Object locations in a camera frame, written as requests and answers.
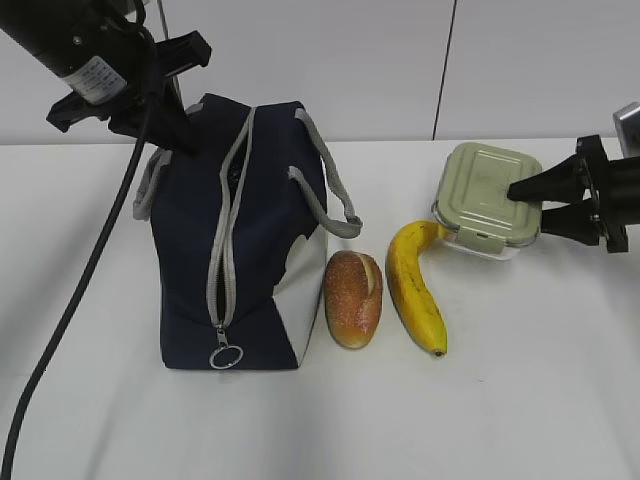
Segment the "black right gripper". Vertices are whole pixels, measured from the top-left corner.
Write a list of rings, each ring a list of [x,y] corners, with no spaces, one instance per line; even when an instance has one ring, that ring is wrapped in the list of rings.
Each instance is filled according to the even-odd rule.
[[[512,183],[507,198],[575,203],[544,210],[541,232],[587,246],[598,246],[601,236],[608,253],[626,253],[627,227],[639,224],[639,157],[610,160],[599,135],[578,138],[575,153]],[[583,200],[586,191],[590,199]]]

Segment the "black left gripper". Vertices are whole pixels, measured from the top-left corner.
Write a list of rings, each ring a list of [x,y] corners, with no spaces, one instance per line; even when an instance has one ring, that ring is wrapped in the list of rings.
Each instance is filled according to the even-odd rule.
[[[200,145],[198,131],[171,82],[187,70],[207,66],[212,48],[197,31],[161,41],[155,47],[155,56],[143,53],[128,75],[118,72],[104,57],[93,55],[63,78],[72,92],[51,107],[47,121],[66,132],[72,125],[95,117],[107,120],[114,133],[138,136],[145,107],[154,97],[147,141],[165,150],[194,154]]]

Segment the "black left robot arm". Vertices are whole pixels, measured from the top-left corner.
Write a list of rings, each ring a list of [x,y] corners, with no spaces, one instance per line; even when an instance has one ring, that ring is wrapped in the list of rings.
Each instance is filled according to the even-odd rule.
[[[174,78],[208,65],[212,48],[197,31],[160,42],[145,26],[142,1],[4,1],[1,29],[63,81],[70,93],[48,122],[61,132],[87,118],[115,134],[194,153],[196,127]]]

